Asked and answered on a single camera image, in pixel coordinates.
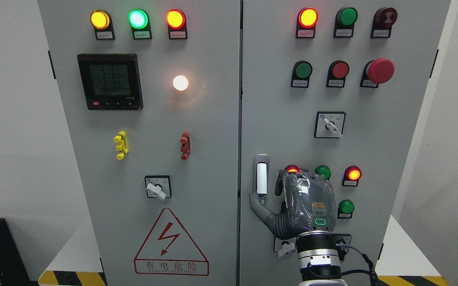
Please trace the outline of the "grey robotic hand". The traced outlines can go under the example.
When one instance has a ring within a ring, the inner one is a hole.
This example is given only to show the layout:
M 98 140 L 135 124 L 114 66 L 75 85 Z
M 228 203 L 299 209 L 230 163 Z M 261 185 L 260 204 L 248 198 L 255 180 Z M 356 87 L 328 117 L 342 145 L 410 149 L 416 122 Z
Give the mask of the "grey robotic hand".
M 249 194 L 251 210 L 274 237 L 288 240 L 307 231 L 335 229 L 337 205 L 331 181 L 303 170 L 280 170 L 276 186 L 276 195 L 285 194 L 284 213 L 274 213 L 260 202 L 257 193 Z

